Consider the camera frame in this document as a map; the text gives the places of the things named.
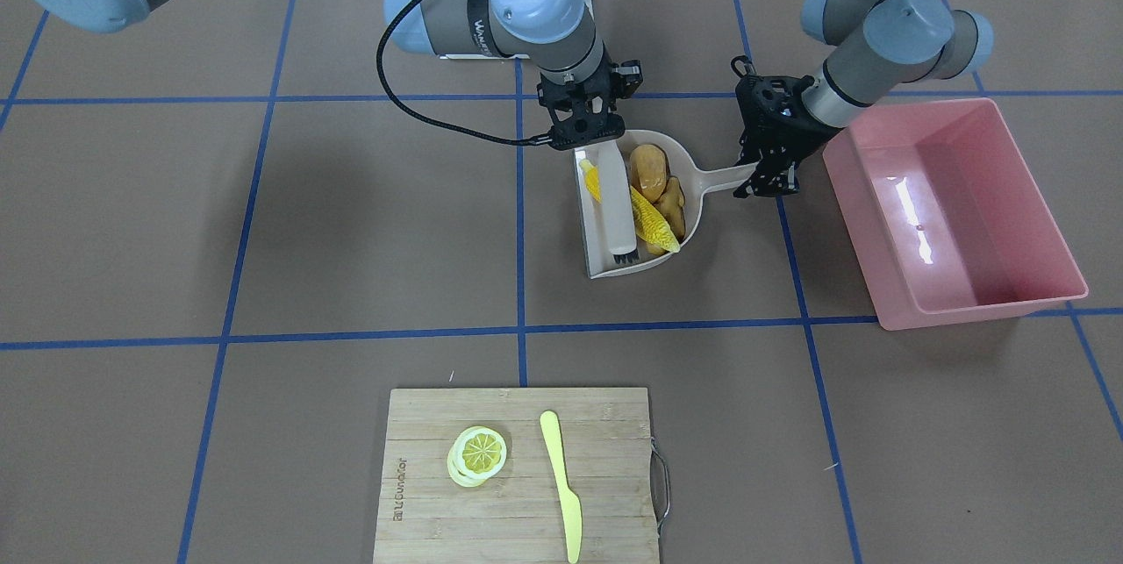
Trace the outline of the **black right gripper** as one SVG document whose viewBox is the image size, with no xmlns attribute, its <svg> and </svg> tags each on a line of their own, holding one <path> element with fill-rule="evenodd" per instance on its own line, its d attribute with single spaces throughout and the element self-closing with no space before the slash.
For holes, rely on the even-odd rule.
<svg viewBox="0 0 1123 564">
<path fill-rule="evenodd" d="M 626 120 L 617 112 L 617 101 L 629 99 L 641 87 L 641 61 L 602 60 L 592 75 L 577 82 L 567 76 L 562 83 L 539 76 L 538 101 L 551 119 L 548 131 L 537 137 L 539 145 L 570 151 L 626 135 Z"/>
</svg>

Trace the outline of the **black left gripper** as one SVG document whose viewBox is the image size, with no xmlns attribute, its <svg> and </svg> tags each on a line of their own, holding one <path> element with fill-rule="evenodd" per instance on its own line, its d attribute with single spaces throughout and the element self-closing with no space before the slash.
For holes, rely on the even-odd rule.
<svg viewBox="0 0 1123 564">
<path fill-rule="evenodd" d="M 738 78 L 734 100 L 743 124 L 737 163 L 754 163 L 754 173 L 733 195 L 797 195 L 798 164 L 839 133 L 819 121 L 804 104 L 802 94 L 813 76 L 761 75 L 747 56 L 734 56 L 731 69 Z M 772 163 L 772 169 L 763 169 L 765 163 Z"/>
</svg>

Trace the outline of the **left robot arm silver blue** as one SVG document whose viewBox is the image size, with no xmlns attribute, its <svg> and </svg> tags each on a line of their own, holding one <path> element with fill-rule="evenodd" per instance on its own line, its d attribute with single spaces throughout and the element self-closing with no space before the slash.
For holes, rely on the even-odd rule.
<svg viewBox="0 0 1123 564">
<path fill-rule="evenodd" d="M 971 74 L 994 46 L 986 17 L 941 0 L 804 0 L 798 21 L 832 48 L 813 74 L 758 74 L 745 54 L 730 63 L 743 121 L 738 163 L 754 169 L 738 199 L 795 195 L 802 161 L 891 89 Z"/>
</svg>

